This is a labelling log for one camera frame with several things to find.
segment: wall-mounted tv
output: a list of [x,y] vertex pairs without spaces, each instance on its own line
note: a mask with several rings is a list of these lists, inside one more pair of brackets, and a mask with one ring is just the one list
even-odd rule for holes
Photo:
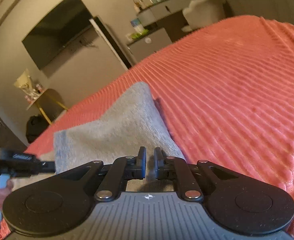
[[42,69],[64,47],[92,27],[92,15],[81,0],[63,0],[23,39],[22,43]]

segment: white chair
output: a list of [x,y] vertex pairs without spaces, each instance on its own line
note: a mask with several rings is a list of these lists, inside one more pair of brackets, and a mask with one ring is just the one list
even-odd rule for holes
[[191,30],[211,25],[225,18],[223,0],[192,0],[183,15]]

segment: black bag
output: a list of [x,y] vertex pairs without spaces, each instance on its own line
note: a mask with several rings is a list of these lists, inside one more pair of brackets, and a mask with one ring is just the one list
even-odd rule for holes
[[26,137],[28,143],[32,143],[42,132],[49,126],[48,122],[42,115],[31,116],[27,122]]

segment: logo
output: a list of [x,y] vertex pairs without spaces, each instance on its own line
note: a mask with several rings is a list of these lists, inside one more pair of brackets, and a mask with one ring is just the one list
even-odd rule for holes
[[154,196],[153,195],[145,195],[144,198],[147,199],[147,200],[151,200]]
[[22,155],[22,154],[14,154],[12,156],[12,158],[14,159],[20,159],[20,160],[26,160],[26,161],[31,161],[32,157],[31,156],[26,156],[26,155]]

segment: coral bedspread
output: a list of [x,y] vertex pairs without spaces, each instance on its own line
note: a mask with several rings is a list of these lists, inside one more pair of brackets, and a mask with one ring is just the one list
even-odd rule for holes
[[294,198],[293,25],[242,16],[196,31],[73,106],[27,151],[51,151],[55,131],[98,119],[137,81],[190,163],[210,160]]

